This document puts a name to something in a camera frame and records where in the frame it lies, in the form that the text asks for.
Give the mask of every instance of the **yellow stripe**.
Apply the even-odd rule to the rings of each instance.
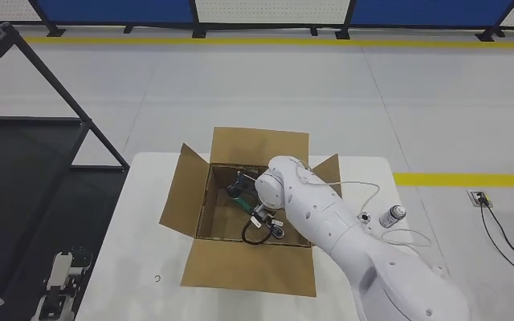
[[[395,173],[398,186],[514,187],[512,174]]]
[[[427,48],[502,48],[512,49],[514,43],[482,43],[405,40],[337,40],[337,39],[273,39],[273,38],[82,38],[82,37],[26,37],[29,43],[80,45],[280,45],[280,46],[359,46],[359,47],[427,47]]]

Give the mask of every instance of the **table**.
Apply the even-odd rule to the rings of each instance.
[[[209,154],[201,154],[206,160]],[[180,286],[193,239],[159,225],[179,153],[146,152],[132,163],[89,281],[77,321],[358,321],[348,280],[318,247],[313,248],[316,298],[254,291]],[[327,156],[310,156],[315,166]],[[387,160],[339,157],[341,179],[381,186],[366,211],[371,227],[400,199]],[[343,185],[343,198],[357,215],[374,191]],[[408,228],[406,219],[395,227]],[[400,234],[411,242],[409,233]]]

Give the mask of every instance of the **box flap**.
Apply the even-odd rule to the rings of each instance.
[[[323,163],[317,165],[312,171],[321,178],[325,183],[334,183],[341,181],[341,173],[339,172],[339,155],[333,155]],[[331,185],[332,189],[342,197],[341,184]]]
[[[316,297],[312,249],[194,240],[181,285]]]
[[[278,155],[308,161],[308,134],[251,128],[214,128],[210,163],[267,166]]]
[[[194,237],[208,175],[209,164],[183,144],[159,223]]]

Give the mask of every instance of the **blue wall panel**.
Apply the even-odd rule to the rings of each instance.
[[[357,0],[352,24],[490,26],[511,0]]]
[[[188,0],[39,0],[52,22],[193,22]]]

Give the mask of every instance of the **green object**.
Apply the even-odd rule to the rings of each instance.
[[[238,203],[239,205],[241,205],[241,207],[243,207],[244,211],[251,214],[251,211],[252,211],[252,208],[251,206],[245,201],[243,200],[241,197],[236,197],[236,198],[232,198],[236,203]]]

